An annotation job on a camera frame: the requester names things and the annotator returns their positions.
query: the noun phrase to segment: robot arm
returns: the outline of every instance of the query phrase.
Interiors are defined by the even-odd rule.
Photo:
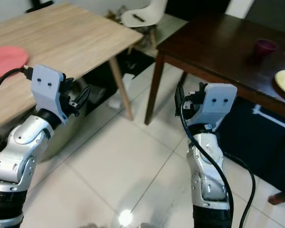
[[[223,152],[218,146],[212,128],[216,122],[229,113],[237,94],[237,88],[229,84],[200,84],[200,91],[186,97],[181,107],[183,89],[178,85],[175,93],[176,115],[184,109],[183,118],[193,138],[210,155],[222,170]],[[187,161],[191,170],[191,195],[195,228],[230,228],[229,195],[217,169],[189,143]]]
[[[70,114],[79,114],[90,87],[75,100],[66,95],[73,79],[42,65],[27,72],[37,102],[37,114],[11,131],[0,153],[0,228],[19,228],[22,207],[40,155],[47,149],[55,128],[67,123]]]

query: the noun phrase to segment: white chair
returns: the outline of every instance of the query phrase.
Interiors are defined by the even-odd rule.
[[[129,28],[156,25],[163,17],[168,0],[151,0],[149,6],[126,11],[121,16],[122,23]],[[150,30],[151,43],[156,48],[155,29]]]

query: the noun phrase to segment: light wood table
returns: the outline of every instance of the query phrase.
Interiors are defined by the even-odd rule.
[[[24,48],[29,53],[29,66],[43,64],[78,79],[109,61],[131,120],[131,107],[115,56],[141,38],[142,34],[136,31],[70,3],[0,23],[0,46]],[[11,76],[0,86],[0,125],[34,105],[30,81],[23,74]]]

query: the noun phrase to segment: pink plate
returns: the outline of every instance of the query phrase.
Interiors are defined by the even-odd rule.
[[[20,47],[0,47],[0,77],[11,69],[22,67],[28,59],[29,55]]]

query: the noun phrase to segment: table top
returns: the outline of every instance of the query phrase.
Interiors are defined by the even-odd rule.
[[[141,39],[142,34],[70,3],[0,23],[0,46],[29,54],[27,65],[43,64],[77,79]],[[35,105],[30,81],[11,76],[0,87],[0,125]]]
[[[255,41],[266,38],[278,48],[260,63],[250,63]],[[162,53],[240,84],[285,104],[275,74],[285,69],[285,33],[224,14],[198,16],[158,47]]]

